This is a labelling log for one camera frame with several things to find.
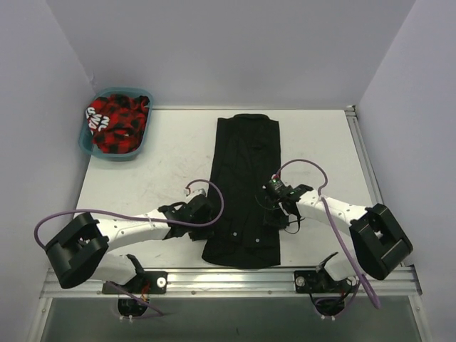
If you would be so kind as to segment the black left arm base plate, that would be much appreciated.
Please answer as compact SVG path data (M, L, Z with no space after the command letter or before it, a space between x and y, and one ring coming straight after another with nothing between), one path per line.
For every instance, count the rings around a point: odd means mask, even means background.
M118 290L108 285L108 282L112 282L124 291L134 295L164 294L167 291L167 276L168 273L162 270L136 274L129 280L123 275L112 275L105 280L101 292L103 294L119 294Z

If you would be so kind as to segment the black long sleeve shirt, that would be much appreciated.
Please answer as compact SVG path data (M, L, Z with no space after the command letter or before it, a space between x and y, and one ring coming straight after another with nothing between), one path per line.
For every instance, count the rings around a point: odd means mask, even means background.
M202 252L210 264L263 269L281 261L279 230L265 222L275 211L262 189L281 165L279 123L264 114L217 121L209 200L222 216Z

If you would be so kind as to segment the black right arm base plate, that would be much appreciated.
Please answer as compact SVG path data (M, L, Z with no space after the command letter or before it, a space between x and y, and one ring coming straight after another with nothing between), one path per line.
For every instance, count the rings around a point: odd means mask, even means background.
M334 281L325 271L296 270L295 292L299 294L335 294L343 290L341 282Z

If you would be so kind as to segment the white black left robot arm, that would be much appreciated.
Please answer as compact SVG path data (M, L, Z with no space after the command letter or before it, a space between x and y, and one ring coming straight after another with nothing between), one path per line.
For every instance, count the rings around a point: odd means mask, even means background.
M112 250L145 241L164 241L208 228L214 205L203 192L178 208L164 205L132 219L96 219L84 212L72 219L44 247L63 289L89 279L112 281L135 293L144 284L145 271L132 254Z

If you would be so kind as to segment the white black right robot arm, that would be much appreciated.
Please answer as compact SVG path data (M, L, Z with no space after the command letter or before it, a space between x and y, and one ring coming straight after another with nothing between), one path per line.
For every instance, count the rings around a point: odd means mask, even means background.
M316 273L316 283L333 291L341 281L359 274L384 280L412 252L413 244L391 210L384 204L354 205L328 197L308 185L292 187L275 177L263 186L266 197L287 214L347 231L352 246L330 257Z

